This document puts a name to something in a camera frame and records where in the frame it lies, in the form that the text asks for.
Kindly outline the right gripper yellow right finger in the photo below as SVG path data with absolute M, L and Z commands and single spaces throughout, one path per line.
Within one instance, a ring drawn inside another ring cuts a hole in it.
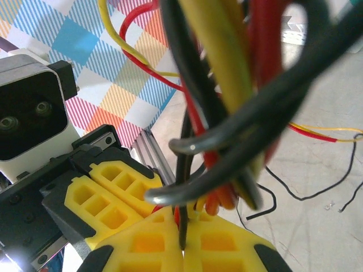
M 190 220 L 184 272 L 292 272 L 268 240 L 202 212 Z

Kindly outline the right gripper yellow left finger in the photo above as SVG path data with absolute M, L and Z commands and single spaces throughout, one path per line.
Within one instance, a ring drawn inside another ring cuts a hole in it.
M 156 211 L 101 241 L 84 260 L 82 272 L 183 272 L 172 211 Z

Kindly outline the aluminium side rail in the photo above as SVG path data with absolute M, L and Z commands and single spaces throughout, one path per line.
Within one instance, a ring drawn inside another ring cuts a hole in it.
M 157 173 L 164 186 L 175 182 L 175 175 L 152 132 L 142 130 L 132 143 L 130 153 L 138 162 Z

